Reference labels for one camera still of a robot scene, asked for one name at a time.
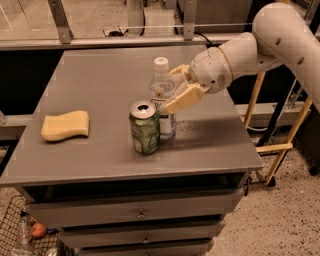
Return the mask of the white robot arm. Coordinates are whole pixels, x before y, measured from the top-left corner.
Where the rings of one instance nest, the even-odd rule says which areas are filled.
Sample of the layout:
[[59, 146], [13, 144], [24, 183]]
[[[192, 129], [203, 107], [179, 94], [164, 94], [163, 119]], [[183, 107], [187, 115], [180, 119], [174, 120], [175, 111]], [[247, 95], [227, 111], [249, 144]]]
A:
[[173, 114], [245, 75], [285, 65], [320, 110], [320, 42], [290, 5], [275, 2], [256, 14], [252, 30], [210, 47], [172, 71], [177, 91], [160, 110]]

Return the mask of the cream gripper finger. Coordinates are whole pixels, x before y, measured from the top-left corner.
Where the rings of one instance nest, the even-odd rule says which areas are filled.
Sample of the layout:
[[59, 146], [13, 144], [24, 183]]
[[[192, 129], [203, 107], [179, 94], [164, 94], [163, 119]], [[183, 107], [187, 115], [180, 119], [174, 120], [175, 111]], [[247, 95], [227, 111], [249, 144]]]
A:
[[174, 114], [197, 104], [210, 90], [209, 86], [199, 83], [183, 83], [178, 90], [160, 106], [160, 112]]
[[169, 75], [175, 82], [184, 82], [191, 80], [191, 76], [189, 74], [189, 66], [185, 64], [181, 64], [172, 69], [169, 72]]

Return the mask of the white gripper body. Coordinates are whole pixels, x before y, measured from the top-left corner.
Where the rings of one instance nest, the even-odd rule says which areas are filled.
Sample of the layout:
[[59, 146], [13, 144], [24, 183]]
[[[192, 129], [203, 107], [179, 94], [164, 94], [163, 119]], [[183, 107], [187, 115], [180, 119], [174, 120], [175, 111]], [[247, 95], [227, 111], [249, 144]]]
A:
[[189, 74], [206, 93], [218, 93], [232, 82], [231, 67], [218, 47], [211, 47], [194, 57], [189, 66]]

